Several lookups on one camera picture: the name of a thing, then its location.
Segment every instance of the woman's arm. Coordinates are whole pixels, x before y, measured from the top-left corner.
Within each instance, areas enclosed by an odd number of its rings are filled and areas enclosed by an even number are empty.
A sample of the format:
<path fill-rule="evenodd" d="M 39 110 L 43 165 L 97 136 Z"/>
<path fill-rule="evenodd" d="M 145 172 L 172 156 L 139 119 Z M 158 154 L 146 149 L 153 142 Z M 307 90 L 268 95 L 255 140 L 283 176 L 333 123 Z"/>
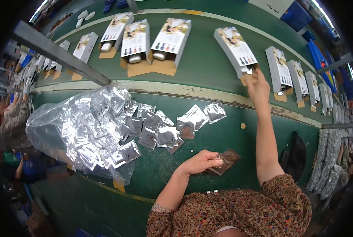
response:
<path fill-rule="evenodd" d="M 217 152 L 202 150 L 186 160 L 173 173 L 155 204 L 172 211 L 178 210 L 191 174 L 198 174 L 211 167 L 222 166 L 222 160 L 214 160 Z"/>
<path fill-rule="evenodd" d="M 284 174 L 284 171 L 278 162 L 277 142 L 270 115 L 270 86 L 259 68 L 255 72 L 256 83 L 253 84 L 250 77 L 246 77 L 245 80 L 258 116 L 255 159 L 258 181 L 262 185 L 278 174 Z"/>
<path fill-rule="evenodd" d="M 15 171 L 15 178 L 20 179 L 23 171 L 23 159 L 21 159 L 20 165 L 18 165 L 17 170 Z"/>

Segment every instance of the worker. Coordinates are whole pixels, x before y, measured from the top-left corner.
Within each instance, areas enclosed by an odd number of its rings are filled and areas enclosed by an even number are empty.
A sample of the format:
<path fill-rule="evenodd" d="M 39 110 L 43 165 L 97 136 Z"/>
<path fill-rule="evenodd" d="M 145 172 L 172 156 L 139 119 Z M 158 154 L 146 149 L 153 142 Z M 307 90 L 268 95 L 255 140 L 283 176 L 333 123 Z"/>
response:
<path fill-rule="evenodd" d="M 183 197 L 189 177 L 220 167 L 217 152 L 202 150 L 172 174 L 151 208 L 148 236 L 302 236 L 310 223 L 311 203 L 278 163 L 271 121 L 270 86 L 260 69 L 257 82 L 245 82 L 258 116 L 256 170 L 261 191 L 211 190 Z"/>
<path fill-rule="evenodd" d="M 9 149 L 39 157 L 42 154 L 41 151 L 32 146 L 25 133 L 26 121 L 30 115 L 30 105 L 27 98 L 34 77 L 35 75 L 27 79 L 23 95 L 16 94 L 12 104 L 8 107 L 0 102 L 0 136 Z"/>

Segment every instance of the clear plastic bag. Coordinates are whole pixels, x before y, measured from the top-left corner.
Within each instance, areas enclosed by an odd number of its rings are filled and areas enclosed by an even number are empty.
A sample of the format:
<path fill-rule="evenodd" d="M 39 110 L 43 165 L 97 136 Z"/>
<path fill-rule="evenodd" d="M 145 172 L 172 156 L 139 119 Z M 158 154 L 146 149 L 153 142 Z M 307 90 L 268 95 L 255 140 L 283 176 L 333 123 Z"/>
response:
<path fill-rule="evenodd" d="M 125 116 L 137 104 L 124 88 L 108 85 L 89 90 L 39 107 L 27 120 L 26 135 L 35 148 L 55 159 L 128 184 L 134 163 L 115 168 L 111 158 L 129 134 Z"/>

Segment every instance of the white glove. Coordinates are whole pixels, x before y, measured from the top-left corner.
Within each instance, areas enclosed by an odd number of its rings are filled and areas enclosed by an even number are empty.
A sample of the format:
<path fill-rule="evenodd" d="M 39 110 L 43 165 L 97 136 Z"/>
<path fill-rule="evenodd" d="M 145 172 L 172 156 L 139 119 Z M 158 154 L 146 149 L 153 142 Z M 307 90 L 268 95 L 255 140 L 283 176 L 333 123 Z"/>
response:
<path fill-rule="evenodd" d="M 34 77 L 29 77 L 26 82 L 25 82 L 25 86 L 23 87 L 23 93 L 29 95 L 30 94 L 30 90 L 33 86 L 33 82 L 34 82 Z"/>

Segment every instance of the wrist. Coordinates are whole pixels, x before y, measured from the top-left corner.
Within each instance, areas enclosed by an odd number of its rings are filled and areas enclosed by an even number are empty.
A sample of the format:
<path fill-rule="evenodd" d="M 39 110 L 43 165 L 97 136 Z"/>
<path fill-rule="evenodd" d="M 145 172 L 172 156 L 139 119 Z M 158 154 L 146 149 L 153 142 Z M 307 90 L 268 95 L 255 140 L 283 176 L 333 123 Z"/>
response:
<path fill-rule="evenodd" d="M 185 171 L 184 168 L 184 163 L 182 163 L 181 165 L 178 166 L 178 168 L 176 168 L 176 170 L 174 171 L 174 174 L 176 174 L 177 176 L 185 176 L 185 177 L 190 177 L 190 173 Z"/>

